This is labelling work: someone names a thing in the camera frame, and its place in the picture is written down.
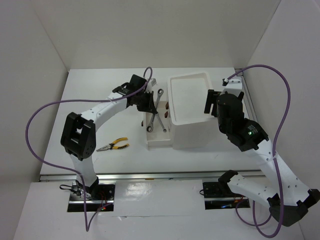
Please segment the small ratchet wrench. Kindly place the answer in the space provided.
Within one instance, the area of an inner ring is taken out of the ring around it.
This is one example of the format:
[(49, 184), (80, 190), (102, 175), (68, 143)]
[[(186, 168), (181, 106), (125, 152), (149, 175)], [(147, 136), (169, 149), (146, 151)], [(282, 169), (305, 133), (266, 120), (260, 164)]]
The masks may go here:
[(162, 131), (163, 131), (164, 133), (166, 133), (166, 132), (167, 132), (167, 129), (165, 128), (165, 126), (164, 126), (164, 124), (163, 124), (163, 122), (162, 122), (162, 120), (161, 120), (161, 117), (160, 117), (159, 113), (156, 114), (156, 118), (157, 118), (157, 120), (159, 121), (159, 124), (160, 124), (160, 126), (161, 126), (161, 128), (162, 128)]

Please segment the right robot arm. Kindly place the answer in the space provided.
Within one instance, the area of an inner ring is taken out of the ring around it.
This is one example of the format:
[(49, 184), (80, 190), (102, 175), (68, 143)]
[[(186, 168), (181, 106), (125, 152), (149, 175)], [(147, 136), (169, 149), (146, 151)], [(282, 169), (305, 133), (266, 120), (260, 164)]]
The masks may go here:
[(264, 129), (245, 117), (243, 96), (208, 90), (204, 113), (217, 118), (218, 129), (239, 150), (251, 157), (270, 181), (260, 185), (228, 170), (218, 179), (223, 196), (244, 195), (268, 208), (271, 216), (285, 227), (300, 221), (309, 208), (320, 200), (318, 189), (311, 189), (292, 172), (285, 161), (273, 151), (273, 143)]

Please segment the yellow black pliers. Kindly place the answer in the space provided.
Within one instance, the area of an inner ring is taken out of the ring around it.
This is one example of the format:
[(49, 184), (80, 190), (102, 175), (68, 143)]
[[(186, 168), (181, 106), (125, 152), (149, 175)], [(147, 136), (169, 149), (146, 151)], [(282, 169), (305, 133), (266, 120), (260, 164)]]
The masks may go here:
[(124, 144), (124, 145), (117, 145), (118, 143), (120, 142), (123, 142), (123, 141), (127, 141), (128, 138), (127, 137), (121, 137), (121, 138), (118, 138), (116, 140), (114, 140), (113, 142), (103, 146), (103, 147), (100, 147), (98, 148), (96, 151), (97, 152), (102, 152), (102, 151), (107, 151), (107, 150), (122, 150), (122, 149), (125, 149), (127, 147), (129, 147), (130, 145), (128, 143)]

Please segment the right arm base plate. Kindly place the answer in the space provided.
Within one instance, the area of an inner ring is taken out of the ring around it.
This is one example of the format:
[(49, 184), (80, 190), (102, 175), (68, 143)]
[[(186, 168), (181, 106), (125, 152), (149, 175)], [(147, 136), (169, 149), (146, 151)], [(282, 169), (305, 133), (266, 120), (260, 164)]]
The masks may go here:
[(233, 193), (224, 188), (218, 181), (203, 182), (199, 194), (204, 197), (206, 210), (250, 208), (247, 197)]

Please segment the large ratchet wrench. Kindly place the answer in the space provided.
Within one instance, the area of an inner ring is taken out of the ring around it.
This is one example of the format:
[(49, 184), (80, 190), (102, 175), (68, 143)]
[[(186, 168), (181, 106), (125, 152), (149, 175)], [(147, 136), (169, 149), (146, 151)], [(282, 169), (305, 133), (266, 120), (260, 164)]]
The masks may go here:
[(163, 93), (164, 93), (164, 90), (162, 88), (160, 88), (157, 91), (156, 101), (154, 101), (154, 92), (152, 91), (150, 93), (149, 107), (150, 107), (151, 117), (150, 117), (150, 121), (149, 121), (148, 125), (146, 126), (146, 131), (148, 133), (151, 133), (154, 130), (154, 121), (155, 121), (155, 119), (158, 119), (158, 121), (160, 123), (160, 126), (162, 127), (162, 130), (164, 132), (167, 131), (166, 128), (164, 127), (164, 124), (163, 124), (163, 122), (162, 122), (162, 120), (161, 120), (161, 118), (159, 116), (158, 110), (157, 110)]

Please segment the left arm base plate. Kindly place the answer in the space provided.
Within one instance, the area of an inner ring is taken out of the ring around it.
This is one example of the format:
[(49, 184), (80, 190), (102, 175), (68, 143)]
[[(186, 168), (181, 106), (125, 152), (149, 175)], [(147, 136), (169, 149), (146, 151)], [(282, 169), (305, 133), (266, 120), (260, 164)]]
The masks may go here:
[[(80, 213), (84, 212), (84, 193), (75, 184), (59, 186), (61, 190), (69, 190), (69, 201), (67, 206), (68, 213)], [(97, 186), (97, 192), (94, 196), (86, 194), (86, 211), (96, 212), (99, 208), (103, 207), (101, 212), (113, 212), (114, 211), (114, 199), (115, 199), (116, 185), (114, 183), (99, 184)]]

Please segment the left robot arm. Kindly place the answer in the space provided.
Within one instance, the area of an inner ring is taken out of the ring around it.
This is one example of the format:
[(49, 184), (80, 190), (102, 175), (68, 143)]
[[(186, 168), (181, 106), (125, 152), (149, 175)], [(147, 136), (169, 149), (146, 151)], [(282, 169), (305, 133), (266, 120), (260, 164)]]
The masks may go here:
[(154, 78), (147, 81), (132, 75), (129, 82), (112, 90), (106, 102), (100, 102), (82, 113), (71, 112), (67, 115), (60, 143), (69, 154), (74, 169), (81, 173), (76, 177), (76, 185), (88, 200), (99, 193), (99, 178), (94, 170), (92, 155), (96, 149), (96, 132), (110, 118), (136, 106), (139, 112), (155, 113)]

